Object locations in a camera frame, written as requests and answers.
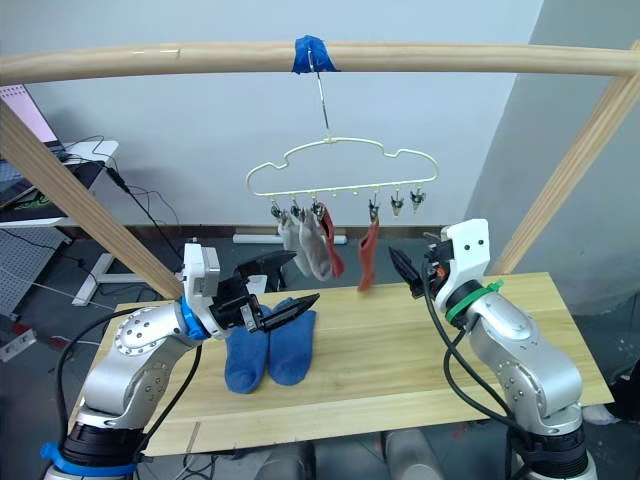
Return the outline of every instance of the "gray sock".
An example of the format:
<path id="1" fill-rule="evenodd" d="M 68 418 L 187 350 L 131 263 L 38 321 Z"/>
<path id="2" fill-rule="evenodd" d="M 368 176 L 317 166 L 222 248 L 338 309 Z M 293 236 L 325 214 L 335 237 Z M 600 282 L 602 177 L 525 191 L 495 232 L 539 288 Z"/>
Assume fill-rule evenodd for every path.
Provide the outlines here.
<path id="1" fill-rule="evenodd" d="M 329 280 L 331 278 L 329 252 L 327 252 L 322 228 L 309 209 L 305 209 L 304 221 L 300 224 L 300 244 L 307 254 L 313 275 L 323 282 Z"/>
<path id="2" fill-rule="evenodd" d="M 287 213 L 283 213 L 278 222 L 278 233 L 282 237 L 285 250 L 292 250 L 297 253 L 294 261 L 298 269 L 305 277 L 311 275 L 309 260 L 302 245 L 300 244 L 300 225 L 296 223 Z"/>

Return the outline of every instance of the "wooden table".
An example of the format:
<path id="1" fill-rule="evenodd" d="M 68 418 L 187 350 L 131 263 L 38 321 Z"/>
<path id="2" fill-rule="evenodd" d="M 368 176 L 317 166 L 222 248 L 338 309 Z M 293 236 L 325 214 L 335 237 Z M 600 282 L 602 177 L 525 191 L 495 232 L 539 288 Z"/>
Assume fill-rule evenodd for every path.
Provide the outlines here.
<path id="1" fill-rule="evenodd" d="M 549 275 L 502 278 L 502 293 L 530 312 L 546 338 L 578 366 L 584 379 L 583 404 L 611 402 L 609 389 Z M 225 343 L 208 341 L 191 386 L 146 453 L 225 450 L 482 418 L 447 385 L 442 340 L 428 319 L 424 301 L 412 300 L 406 285 L 376 285 L 366 294 L 357 293 L 355 287 L 319 292 L 313 364 L 303 382 L 283 387 L 266 374 L 252 394 L 231 393 L 224 381 Z M 307 293 L 268 293 L 260 301 L 273 307 L 288 296 Z M 112 321 L 94 363 L 107 352 L 117 322 Z M 461 351 L 500 391 L 468 342 L 463 342 Z M 189 352 L 176 365 L 158 412 L 184 380 L 193 355 Z M 474 398 L 498 408 L 461 368 L 454 368 L 454 376 Z"/>

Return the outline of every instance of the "wooden pole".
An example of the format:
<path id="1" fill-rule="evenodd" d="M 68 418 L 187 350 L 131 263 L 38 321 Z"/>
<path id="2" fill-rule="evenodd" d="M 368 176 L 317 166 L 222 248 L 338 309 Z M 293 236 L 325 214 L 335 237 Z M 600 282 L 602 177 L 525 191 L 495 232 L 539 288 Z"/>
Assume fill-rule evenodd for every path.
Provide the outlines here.
<path id="1" fill-rule="evenodd" d="M 93 198 L 4 101 L 0 101 L 0 154 L 163 297 L 182 295 L 182 285 L 171 272 Z"/>
<path id="2" fill-rule="evenodd" d="M 640 41 L 632 49 L 640 50 Z M 640 73 L 617 77 L 600 97 L 591 116 L 507 243 L 491 273 L 507 274 L 520 263 L 582 176 L 598 158 L 640 95 Z"/>
<path id="3" fill-rule="evenodd" d="M 546 45 L 328 42 L 345 72 L 633 75 L 640 53 Z M 91 48 L 0 57 L 0 85 L 175 73 L 290 72 L 294 43 L 211 42 Z"/>

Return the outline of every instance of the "blue tape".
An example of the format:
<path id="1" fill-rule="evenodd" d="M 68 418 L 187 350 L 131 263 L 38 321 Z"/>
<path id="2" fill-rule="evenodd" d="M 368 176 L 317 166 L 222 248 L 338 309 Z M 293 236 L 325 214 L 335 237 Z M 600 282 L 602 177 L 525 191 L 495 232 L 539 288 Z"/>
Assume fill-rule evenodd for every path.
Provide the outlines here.
<path id="1" fill-rule="evenodd" d="M 309 50 L 311 50 L 311 60 L 313 61 L 313 70 L 309 65 Z M 293 60 L 293 73 L 310 73 L 316 72 L 339 72 L 329 58 L 327 47 L 324 42 L 317 37 L 305 35 L 296 40 L 296 58 Z"/>
<path id="2" fill-rule="evenodd" d="M 136 471 L 137 463 L 118 465 L 115 467 L 86 467 L 65 460 L 55 443 L 45 443 L 40 449 L 40 457 L 51 460 L 61 472 L 81 477 L 115 477 Z"/>
<path id="3" fill-rule="evenodd" d="M 188 337 L 193 340 L 206 340 L 208 338 L 207 334 L 202 328 L 202 325 L 200 325 L 196 316 L 193 314 L 193 311 L 191 310 L 191 307 L 189 307 L 185 297 L 180 299 L 180 309 L 182 310 L 182 316 L 187 324 L 187 328 L 189 329 L 187 332 Z"/>

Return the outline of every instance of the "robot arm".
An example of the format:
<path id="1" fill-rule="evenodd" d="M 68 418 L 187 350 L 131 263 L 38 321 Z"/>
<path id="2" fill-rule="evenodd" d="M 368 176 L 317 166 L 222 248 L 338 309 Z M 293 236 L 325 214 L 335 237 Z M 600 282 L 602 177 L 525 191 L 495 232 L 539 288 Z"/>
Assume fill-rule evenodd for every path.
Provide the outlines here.
<path id="1" fill-rule="evenodd" d="M 298 298 L 264 316 L 248 276 L 279 268 L 294 252 L 263 255 L 219 281 L 213 248 L 185 245 L 184 291 L 177 302 L 135 311 L 118 326 L 111 349 L 87 376 L 84 400 L 63 444 L 47 444 L 53 461 L 46 480 L 99 477 L 121 480 L 133 472 L 148 440 L 144 428 L 162 398 L 176 362 L 210 337 L 225 338 L 233 327 L 277 328 L 310 308 L 319 295 Z"/>
<path id="2" fill-rule="evenodd" d="M 402 252 L 391 249 L 391 256 L 414 298 L 434 299 L 496 375 L 510 413 L 528 433 L 527 444 L 512 436 L 519 464 L 526 459 L 529 465 L 527 478 L 596 479 L 584 444 L 580 373 L 547 342 L 531 315 L 498 293 L 500 284 L 482 286 L 489 263 L 487 221 L 444 228 L 425 255 L 423 276 Z"/>

